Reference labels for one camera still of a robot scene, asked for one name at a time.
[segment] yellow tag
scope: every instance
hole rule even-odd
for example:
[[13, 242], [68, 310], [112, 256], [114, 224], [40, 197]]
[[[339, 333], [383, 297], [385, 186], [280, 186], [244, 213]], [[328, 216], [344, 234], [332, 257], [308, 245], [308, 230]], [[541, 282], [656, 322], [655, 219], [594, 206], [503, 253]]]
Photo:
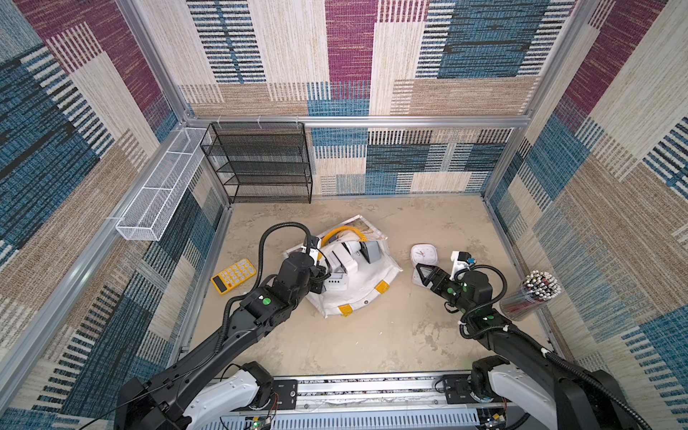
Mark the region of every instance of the yellow tag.
[[385, 291], [387, 291], [387, 290], [389, 289], [389, 284], [388, 284], [387, 282], [380, 281], [380, 283], [379, 283], [377, 286], [375, 286], [375, 289], [376, 289], [380, 294], [384, 294]]
[[351, 309], [351, 305], [342, 305], [339, 307], [339, 312], [342, 313], [342, 316], [349, 316], [354, 313], [354, 310]]

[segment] yellow handle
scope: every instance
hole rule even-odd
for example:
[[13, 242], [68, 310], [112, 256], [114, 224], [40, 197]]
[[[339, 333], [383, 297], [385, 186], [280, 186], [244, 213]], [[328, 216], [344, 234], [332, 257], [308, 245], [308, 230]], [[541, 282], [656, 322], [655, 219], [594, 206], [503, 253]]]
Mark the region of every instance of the yellow handle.
[[[356, 233], [356, 234], [358, 235], [358, 237], [360, 237], [360, 239], [361, 239], [361, 240], [359, 240], [359, 242], [367, 242], [367, 241], [368, 241], [368, 238], [367, 238], [363, 233], [361, 233], [361, 231], [360, 231], [359, 229], [357, 229], [356, 227], [341, 226], [341, 227], [335, 228], [334, 230], [332, 230], [331, 232], [329, 232], [328, 234], [326, 234], [325, 236], [323, 236], [323, 239], [322, 239], [322, 241], [320, 242], [320, 246], [323, 247], [323, 246], [327, 245], [327, 242], [328, 242], [335, 234], [339, 233], [340, 231], [344, 231], [344, 230], [350, 230], [350, 231], [353, 231], [354, 233]], [[319, 260], [322, 256], [323, 256], [323, 255], [322, 255], [321, 253], [318, 252], [318, 260]]]

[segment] wire mesh shelf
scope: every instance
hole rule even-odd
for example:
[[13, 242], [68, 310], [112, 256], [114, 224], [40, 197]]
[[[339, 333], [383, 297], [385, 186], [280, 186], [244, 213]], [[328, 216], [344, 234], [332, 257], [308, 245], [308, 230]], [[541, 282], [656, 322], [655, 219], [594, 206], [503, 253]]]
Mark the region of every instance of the wire mesh shelf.
[[313, 176], [299, 122], [214, 122], [201, 149], [232, 203], [310, 203]]
[[205, 129], [185, 128], [162, 156], [117, 223], [126, 240], [159, 241], [203, 160]]

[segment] clock face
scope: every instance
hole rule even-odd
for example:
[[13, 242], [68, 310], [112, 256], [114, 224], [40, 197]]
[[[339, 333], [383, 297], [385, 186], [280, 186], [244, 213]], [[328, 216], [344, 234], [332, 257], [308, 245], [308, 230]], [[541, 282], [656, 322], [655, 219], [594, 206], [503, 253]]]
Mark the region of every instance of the clock face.
[[437, 264], [437, 250], [432, 245], [416, 245], [411, 249], [411, 259], [416, 263]]

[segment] black metal shelf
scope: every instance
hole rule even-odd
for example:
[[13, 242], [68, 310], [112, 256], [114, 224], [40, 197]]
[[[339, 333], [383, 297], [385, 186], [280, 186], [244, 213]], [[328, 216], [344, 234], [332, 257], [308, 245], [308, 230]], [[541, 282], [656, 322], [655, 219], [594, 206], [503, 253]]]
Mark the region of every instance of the black metal shelf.
[[[313, 177], [302, 123], [215, 122], [201, 148], [232, 203], [311, 201]], [[227, 173], [234, 176], [227, 180]]]

